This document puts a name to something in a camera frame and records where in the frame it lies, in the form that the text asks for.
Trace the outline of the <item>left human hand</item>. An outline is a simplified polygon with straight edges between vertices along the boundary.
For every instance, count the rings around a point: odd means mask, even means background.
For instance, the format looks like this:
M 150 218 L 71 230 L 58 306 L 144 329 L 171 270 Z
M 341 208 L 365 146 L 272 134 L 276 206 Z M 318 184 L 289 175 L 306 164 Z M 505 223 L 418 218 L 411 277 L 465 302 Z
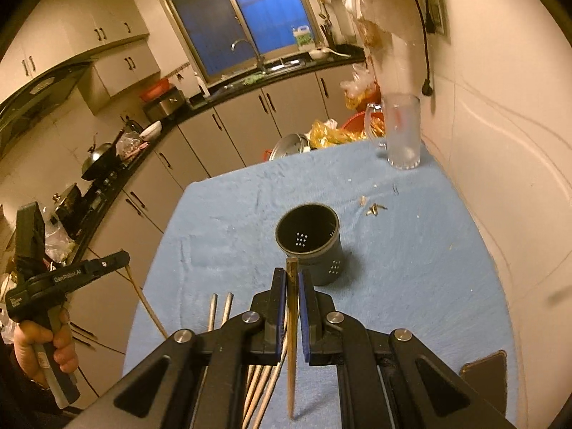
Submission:
M 34 321 L 22 321 L 14 334 L 15 359 L 19 367 L 32 381 L 43 388 L 48 388 L 44 368 L 40 365 L 35 346 L 52 343 L 55 347 L 53 360 L 65 374 L 74 373 L 79 367 L 75 342 L 69 327 L 69 313 L 65 308 L 59 312 L 61 328 L 56 333 L 36 324 Z

